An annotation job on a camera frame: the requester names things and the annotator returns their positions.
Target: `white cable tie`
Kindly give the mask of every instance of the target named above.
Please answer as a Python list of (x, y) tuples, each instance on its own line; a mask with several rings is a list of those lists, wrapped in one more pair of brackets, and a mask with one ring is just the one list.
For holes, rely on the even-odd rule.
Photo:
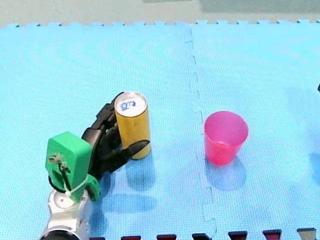
[(65, 189), (65, 195), (67, 195), (68, 197), (71, 196), (71, 194), (73, 194), (74, 192), (76, 192), (79, 188), (81, 188), (83, 185), (86, 184), (88, 180), (88, 175), (85, 177), (84, 181), (81, 182), (78, 186), (76, 186), (74, 189), (72, 189), (71, 191), (68, 190), (66, 183), (63, 184), (64, 189)]

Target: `gold can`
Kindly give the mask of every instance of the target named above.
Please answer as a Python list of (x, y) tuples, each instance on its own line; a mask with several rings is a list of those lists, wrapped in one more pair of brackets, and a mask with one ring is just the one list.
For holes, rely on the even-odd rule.
[[(114, 110), (123, 149), (140, 140), (150, 141), (148, 102), (142, 94), (133, 91), (122, 93), (114, 101)], [(142, 159), (150, 151), (149, 143), (132, 158)]]

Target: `green bracket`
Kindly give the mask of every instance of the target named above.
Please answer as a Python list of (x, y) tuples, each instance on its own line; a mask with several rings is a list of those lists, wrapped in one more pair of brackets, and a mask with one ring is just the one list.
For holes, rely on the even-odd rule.
[(48, 141), (45, 168), (52, 183), (61, 190), (72, 192), (81, 185), (70, 195), (76, 203), (81, 201), (85, 189), (93, 201), (101, 194), (99, 182), (88, 174), (91, 154), (91, 145), (68, 131)]

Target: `foam floor tile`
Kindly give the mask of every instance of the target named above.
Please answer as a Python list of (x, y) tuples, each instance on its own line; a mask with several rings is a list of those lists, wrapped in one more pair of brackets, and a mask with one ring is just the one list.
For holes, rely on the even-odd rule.
[(231, 111), (249, 126), (235, 162), (207, 164), (215, 239), (280, 229), (298, 240), (297, 229), (319, 228), (319, 36), (320, 25), (305, 21), (192, 26), (203, 119)]
[(190, 36), (181, 22), (0, 29), (0, 239), (40, 236), (49, 219), (48, 139), (80, 137), (121, 91), (148, 99), (152, 155), (103, 179), (92, 236), (215, 234), (214, 219), (204, 216), (210, 191), (198, 188)]

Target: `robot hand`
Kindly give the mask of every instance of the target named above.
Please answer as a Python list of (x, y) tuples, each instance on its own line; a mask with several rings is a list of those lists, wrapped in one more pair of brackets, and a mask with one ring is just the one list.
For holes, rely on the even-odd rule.
[(120, 94), (100, 110), (81, 138), (65, 132), (49, 139), (45, 167), (53, 191), (50, 219), (40, 240), (88, 240), (92, 201), (101, 195), (104, 173), (122, 167), (149, 144), (140, 140), (121, 148), (114, 106)]

